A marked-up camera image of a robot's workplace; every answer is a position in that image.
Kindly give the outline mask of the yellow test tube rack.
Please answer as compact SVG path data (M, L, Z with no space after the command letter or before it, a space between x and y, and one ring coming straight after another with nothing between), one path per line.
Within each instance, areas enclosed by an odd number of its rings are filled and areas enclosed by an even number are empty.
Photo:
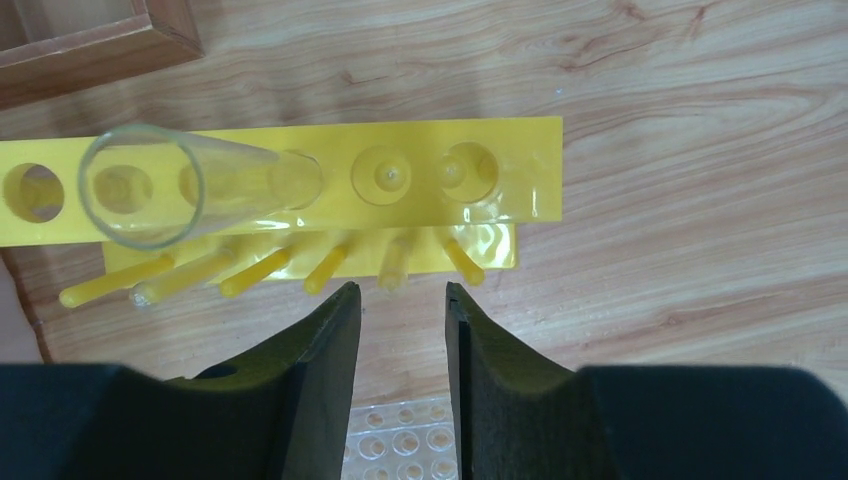
M269 280L317 294L332 278L397 289L412 273L456 271L471 285L517 261L515 229L562 217L559 117L335 124L188 132L317 160L310 206L163 250L111 241L87 217L77 170L97 137L1 145L1 243L96 243L105 273L65 289L75 308L116 291L147 308L214 283L235 298Z

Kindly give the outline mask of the wooden compartment tray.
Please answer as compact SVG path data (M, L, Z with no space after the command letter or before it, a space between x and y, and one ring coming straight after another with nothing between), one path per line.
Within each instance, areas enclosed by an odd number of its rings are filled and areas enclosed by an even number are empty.
M4 1L1 106L55 98L201 58L187 1Z

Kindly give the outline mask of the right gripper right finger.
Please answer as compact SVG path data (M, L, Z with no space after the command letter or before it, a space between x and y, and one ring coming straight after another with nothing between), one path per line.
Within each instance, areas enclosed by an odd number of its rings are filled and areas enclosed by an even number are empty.
M462 479L843 479L847 408L795 368L571 371L445 293Z

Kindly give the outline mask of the pink plastic bin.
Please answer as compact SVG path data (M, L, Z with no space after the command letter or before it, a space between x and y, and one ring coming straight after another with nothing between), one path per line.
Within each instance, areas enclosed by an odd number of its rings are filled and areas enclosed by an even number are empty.
M35 331L24 313L16 284L4 262L1 262L1 362L43 362Z

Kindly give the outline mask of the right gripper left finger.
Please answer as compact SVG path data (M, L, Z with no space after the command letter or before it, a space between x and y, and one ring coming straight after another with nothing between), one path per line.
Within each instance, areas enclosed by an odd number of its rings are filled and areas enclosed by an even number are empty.
M119 364L1 369L5 479L336 479L361 290L192 378Z

